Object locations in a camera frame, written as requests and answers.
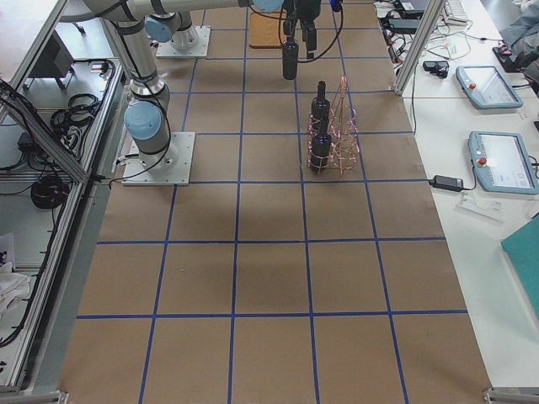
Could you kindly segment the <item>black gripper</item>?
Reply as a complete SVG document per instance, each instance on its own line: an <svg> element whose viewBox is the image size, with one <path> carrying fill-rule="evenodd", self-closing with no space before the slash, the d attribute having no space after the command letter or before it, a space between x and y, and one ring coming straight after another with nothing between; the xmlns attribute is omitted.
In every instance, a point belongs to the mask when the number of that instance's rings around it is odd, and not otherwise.
<svg viewBox="0 0 539 404"><path fill-rule="evenodd" d="M296 21L296 7L294 0L285 0L284 1L284 10L286 11L286 21L295 22Z"/></svg>
<svg viewBox="0 0 539 404"><path fill-rule="evenodd" d="M306 58L313 59L317 49L317 30L313 22L321 13L320 0L295 0L296 16L302 21L302 40L306 46Z"/></svg>

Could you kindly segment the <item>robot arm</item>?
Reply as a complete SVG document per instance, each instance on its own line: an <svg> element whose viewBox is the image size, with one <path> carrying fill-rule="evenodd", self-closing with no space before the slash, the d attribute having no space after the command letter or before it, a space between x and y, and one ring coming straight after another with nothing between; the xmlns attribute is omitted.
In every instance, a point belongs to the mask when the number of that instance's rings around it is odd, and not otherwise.
<svg viewBox="0 0 539 404"><path fill-rule="evenodd" d="M293 80L297 75L297 25L302 29L307 61L315 60L315 20L321 13L319 1L76 1L75 4L82 9L69 13L65 20L75 22L96 18L103 21L120 61L129 73L130 90L137 100L158 102L161 94L168 94L165 82L157 74L147 38L169 42L177 33L193 33L192 11L250 6L264 13L280 11L286 37L281 46L283 78Z"/></svg>
<svg viewBox="0 0 539 404"><path fill-rule="evenodd" d="M151 7L143 12L145 29L158 43L169 43L178 51L186 51L199 42L199 34L193 27L191 11L255 7L263 13L286 11L292 21L298 17L297 1L151 1Z"/></svg>

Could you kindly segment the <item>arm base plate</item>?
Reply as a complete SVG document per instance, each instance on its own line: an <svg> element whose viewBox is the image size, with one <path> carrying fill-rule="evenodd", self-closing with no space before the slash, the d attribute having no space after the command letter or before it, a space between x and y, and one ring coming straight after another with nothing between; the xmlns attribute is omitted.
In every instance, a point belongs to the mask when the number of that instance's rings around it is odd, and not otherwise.
<svg viewBox="0 0 539 404"><path fill-rule="evenodd" d="M179 30L169 42L161 43L156 57L161 59L206 58L211 37L210 26L191 25Z"/></svg>
<svg viewBox="0 0 539 404"><path fill-rule="evenodd" d="M194 149L194 132L173 132L167 152L153 156L141 154L132 141L130 153L135 153L136 157L126 162L121 182L130 186L186 186Z"/></svg>

